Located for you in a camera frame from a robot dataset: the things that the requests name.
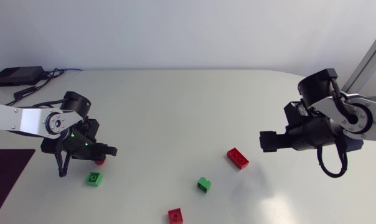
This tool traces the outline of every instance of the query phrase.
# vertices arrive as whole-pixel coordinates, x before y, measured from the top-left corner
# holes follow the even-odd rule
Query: black cable
[[[338,174],[334,174],[325,167],[324,161],[322,159],[322,146],[317,147],[317,158],[318,158],[319,165],[321,166],[321,169],[324,171],[324,173],[332,178],[338,178],[338,177],[343,176],[343,174],[347,170],[347,165],[348,165],[347,153],[339,152],[339,151],[338,153],[339,153],[340,162],[342,163],[342,169],[340,170]]]
[[[43,103],[38,103],[38,104],[35,104],[33,105],[32,107],[36,108],[36,107],[41,107],[41,106],[51,106],[51,105],[54,105],[54,104],[59,104],[59,103],[63,103],[65,101],[67,101],[68,99],[64,98],[62,100],[55,100],[55,101],[48,101],[48,102],[43,102]]]
[[[78,70],[77,68],[68,68],[68,69],[69,70]],[[17,102],[21,101],[22,99],[24,99],[24,98],[30,96],[31,94],[39,91],[41,88],[43,88],[44,86],[46,86],[46,84],[48,84],[51,81],[51,79],[59,77],[60,75],[64,74],[66,71],[67,71],[67,69],[58,69],[58,68],[55,68],[53,71],[47,72],[48,74],[50,74],[50,76],[49,77],[46,76],[47,77],[46,81],[42,85],[37,86],[34,91],[32,91],[32,92],[30,92],[30,93],[28,93],[26,95],[21,95],[18,98],[16,98],[15,100],[13,100],[13,101],[11,101],[9,103],[6,103],[5,105],[6,106],[12,106],[12,105],[16,104]]]
[[[335,106],[337,110],[342,114],[350,124],[356,124],[358,122],[358,118],[354,114],[350,114],[349,110],[344,106],[343,101],[342,101],[342,95],[341,91],[339,89],[339,86],[336,83],[336,79],[332,78],[331,79],[332,87],[334,91],[332,91],[332,99],[333,102],[335,103]]]

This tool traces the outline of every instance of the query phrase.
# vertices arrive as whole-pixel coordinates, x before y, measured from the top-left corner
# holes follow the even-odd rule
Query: green lego brick
[[[201,189],[203,192],[207,193],[210,190],[210,186],[212,183],[206,180],[205,177],[201,177],[198,181],[198,188]]]
[[[86,183],[88,185],[98,186],[101,183],[102,174],[96,172],[90,172],[87,177]]]

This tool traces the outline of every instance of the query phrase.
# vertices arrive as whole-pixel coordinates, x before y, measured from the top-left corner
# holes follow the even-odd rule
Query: metal frame
[[[345,83],[342,91],[346,93],[358,93],[376,71],[376,40],[369,48],[367,54],[358,64],[354,73]]]

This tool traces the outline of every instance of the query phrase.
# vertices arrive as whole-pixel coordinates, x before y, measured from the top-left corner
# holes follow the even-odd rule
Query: lego brick
[[[243,156],[237,148],[233,148],[227,152],[227,156],[232,160],[232,162],[239,168],[243,169],[249,164],[249,160]]]
[[[102,165],[105,163],[105,161],[94,161],[96,165]]]
[[[176,209],[169,211],[169,221],[170,221],[170,224],[181,224],[182,223],[181,208],[176,208]]]
[[[201,177],[198,181],[198,188],[201,189],[203,192],[207,193],[210,190],[210,186],[212,183],[206,180],[205,177]]]
[[[96,172],[90,172],[87,177],[86,183],[88,185],[98,186],[101,183],[102,174]]]

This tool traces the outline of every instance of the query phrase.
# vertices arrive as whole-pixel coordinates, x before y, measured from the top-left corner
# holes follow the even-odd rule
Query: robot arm
[[[20,134],[57,139],[62,131],[81,120],[76,111],[0,105],[0,130]]]
[[[93,160],[102,164],[107,154],[116,156],[117,148],[96,142],[95,135],[99,124],[89,119],[87,114],[91,102],[75,92],[66,92],[60,101],[61,107],[53,108],[46,102],[36,107],[16,108],[0,105],[0,130],[24,136],[43,137],[42,152],[54,154],[59,168],[59,176],[67,174],[69,160]],[[62,166],[61,152],[67,153]]]
[[[322,170],[330,177],[340,177],[347,170],[347,152],[361,149],[363,140],[376,141],[376,96],[346,95],[336,83],[336,72],[328,68],[302,80],[300,101],[285,106],[286,132],[260,132],[264,152],[280,148],[317,149]],[[329,172],[322,161],[322,147],[335,144],[342,169]]]

